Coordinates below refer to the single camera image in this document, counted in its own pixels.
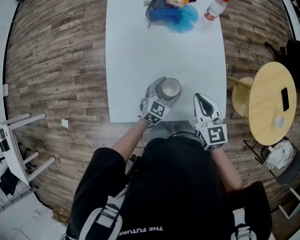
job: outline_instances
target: round wooden table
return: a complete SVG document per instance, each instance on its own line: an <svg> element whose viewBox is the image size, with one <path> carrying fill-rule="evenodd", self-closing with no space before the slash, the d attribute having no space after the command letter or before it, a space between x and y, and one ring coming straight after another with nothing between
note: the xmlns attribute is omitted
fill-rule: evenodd
<svg viewBox="0 0 300 240"><path fill-rule="evenodd" d="M227 78L236 83L233 107L239 115L248 116L255 140L265 146L279 142L290 129L297 106L295 83L286 67L270 62L259 69L254 79Z"/></svg>

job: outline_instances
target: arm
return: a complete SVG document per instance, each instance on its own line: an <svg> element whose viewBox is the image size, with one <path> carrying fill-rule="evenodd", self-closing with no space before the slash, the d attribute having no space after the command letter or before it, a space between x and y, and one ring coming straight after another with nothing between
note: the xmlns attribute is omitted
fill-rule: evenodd
<svg viewBox="0 0 300 240"><path fill-rule="evenodd" d="M98 148L91 158L75 191L71 208L71 226L75 238L91 212L103 207L108 196L115 197L127 183L126 164L122 156L111 148Z"/></svg>
<svg viewBox="0 0 300 240"><path fill-rule="evenodd" d="M212 160L218 170L226 191L234 191L242 188L242 180L222 148L211 151Z"/></svg>
<svg viewBox="0 0 300 240"><path fill-rule="evenodd" d="M125 162L128 161L132 152L135 150L148 125L148 122L139 119L139 121L113 145L112 149L117 151Z"/></svg>

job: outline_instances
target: black cable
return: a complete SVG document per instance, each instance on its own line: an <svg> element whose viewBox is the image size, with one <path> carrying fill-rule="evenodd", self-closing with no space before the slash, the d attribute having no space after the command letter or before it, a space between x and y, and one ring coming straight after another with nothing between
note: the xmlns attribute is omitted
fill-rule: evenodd
<svg viewBox="0 0 300 240"><path fill-rule="evenodd" d="M184 130L182 130L182 131L178 131L178 132L172 134L171 136L168 137L168 139L171 138L171 137L174 137L174 136L176 136L176 135L178 135L178 134L190 134L190 135L192 135L192 136L194 136L194 137L197 137L197 135L196 135L195 133L192 133L192 132L189 132L189 131L184 131Z"/></svg>
<svg viewBox="0 0 300 240"><path fill-rule="evenodd" d="M144 150L145 149L145 144L144 144L144 134L141 135L141 143L142 143L142 147L141 146L136 146L136 149L141 149Z"/></svg>

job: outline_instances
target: chair leg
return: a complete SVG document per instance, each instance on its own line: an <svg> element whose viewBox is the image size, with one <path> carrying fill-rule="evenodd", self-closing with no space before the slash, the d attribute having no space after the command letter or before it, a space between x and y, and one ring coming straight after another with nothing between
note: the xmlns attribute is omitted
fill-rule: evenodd
<svg viewBox="0 0 300 240"><path fill-rule="evenodd" d="M274 179L276 180L276 182L278 182L280 185L282 185L282 186L287 185L287 184L282 184L282 183L279 181L278 177L274 174L274 172L273 172L272 170L268 170L268 171L269 171L269 173L271 173L271 175L274 177Z"/></svg>
<svg viewBox="0 0 300 240"><path fill-rule="evenodd" d="M254 153L254 155L257 157L257 161L263 165L263 159L254 151L254 149L247 143L246 140L243 141L243 143Z"/></svg>
<svg viewBox="0 0 300 240"><path fill-rule="evenodd" d="M36 158L38 155L39 155L38 152L33 153L28 158L26 158L26 159L23 160L23 164L29 163L32 159Z"/></svg>
<svg viewBox="0 0 300 240"><path fill-rule="evenodd" d="M275 50L275 48L274 48L270 43L265 42L265 43L264 43L264 46L267 47L267 48L270 48L270 49L273 51L274 55L276 56L277 60L278 60L280 63L284 64L284 63L283 63L283 62L284 62L283 56L282 56L279 52L277 52L277 51Z"/></svg>
<svg viewBox="0 0 300 240"><path fill-rule="evenodd" d="M46 169L49 165L51 165L56 160L55 157L50 158L43 165L41 165L38 169L36 169L33 173L28 176L28 181L32 181L39 173L41 173L44 169Z"/></svg>
<svg viewBox="0 0 300 240"><path fill-rule="evenodd" d="M257 145L257 143L258 143L258 142L256 141L256 142L253 144L252 148L254 148L254 147Z"/></svg>
<svg viewBox="0 0 300 240"><path fill-rule="evenodd" d="M287 57L286 47L282 46L280 47L280 54L282 57Z"/></svg>
<svg viewBox="0 0 300 240"><path fill-rule="evenodd" d="M297 147L290 141L290 139L288 139L286 136L284 136L282 138L283 140L286 140L286 141L289 141L291 143L291 146L297 151L300 153L299 149L297 149Z"/></svg>
<svg viewBox="0 0 300 240"><path fill-rule="evenodd" d="M286 219L289 220L289 215L286 213L286 211L284 210L284 208L281 205L279 205L279 209L281 210L283 215L286 217Z"/></svg>
<svg viewBox="0 0 300 240"><path fill-rule="evenodd" d="M27 147L26 150L25 150L24 152L22 152L21 146L22 146L22 143L21 143L21 142L18 142L18 147L19 147L19 150L20 150L21 157L22 157L23 160L26 160L26 159L27 159L27 158L26 158L27 152L30 151L30 148ZM37 165L36 165L35 163L31 163L31 162L27 162L27 164L25 163L24 165L25 165L25 167L26 167L28 170L31 169L30 166L32 166L33 168L37 168Z"/></svg>

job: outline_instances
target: person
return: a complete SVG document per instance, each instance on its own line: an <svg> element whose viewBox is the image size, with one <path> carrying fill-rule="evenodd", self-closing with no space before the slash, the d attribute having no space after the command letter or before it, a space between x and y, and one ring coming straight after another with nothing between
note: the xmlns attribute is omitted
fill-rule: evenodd
<svg viewBox="0 0 300 240"><path fill-rule="evenodd" d="M94 152L71 210L71 229L77 239L92 211L125 188L126 163L148 126L140 119L112 148ZM173 130L183 133L171 136ZM230 195L242 188L242 179L222 148L204 151L188 121L160 122L151 129L119 210L123 223L117 239L229 240L236 230ZM268 239L269 204L264 190L258 193L243 193L236 200L238 208L262 211L257 220L255 214L245 218L258 239ZM263 223L266 230L259 230ZM87 238L99 239L93 233Z"/></svg>

